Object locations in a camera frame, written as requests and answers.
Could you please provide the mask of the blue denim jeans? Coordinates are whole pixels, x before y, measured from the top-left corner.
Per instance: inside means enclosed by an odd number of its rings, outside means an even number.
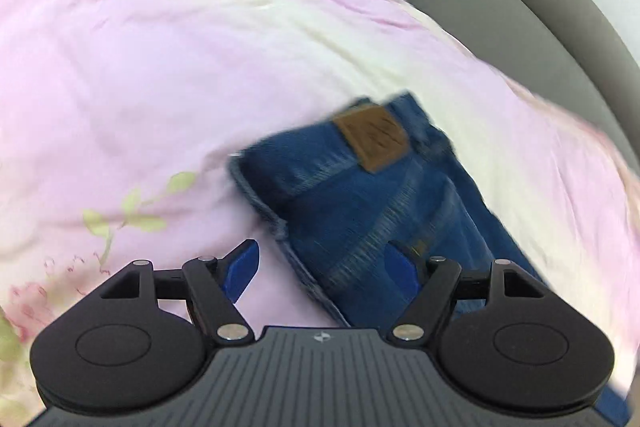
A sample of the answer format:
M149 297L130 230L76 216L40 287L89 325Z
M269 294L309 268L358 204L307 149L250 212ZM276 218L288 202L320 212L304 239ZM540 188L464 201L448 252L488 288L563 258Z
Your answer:
M214 364L221 426L623 426L639 346L639 237L616 169L567 121L525 115L469 155L416 98L353 101L233 155L329 329L267 326ZM434 340L388 340L409 300L386 246L458 262Z

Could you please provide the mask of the pink floral duvet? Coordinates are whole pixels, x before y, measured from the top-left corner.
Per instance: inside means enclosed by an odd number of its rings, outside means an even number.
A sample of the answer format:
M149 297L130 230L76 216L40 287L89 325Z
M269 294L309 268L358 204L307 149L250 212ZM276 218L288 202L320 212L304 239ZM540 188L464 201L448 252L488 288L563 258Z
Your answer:
M410 92L534 267L639 348L639 181L604 134L404 0L1 0L1 421L43 408L28 351L136 259L174 269L257 239L253 329L326 326L228 158L356 98Z

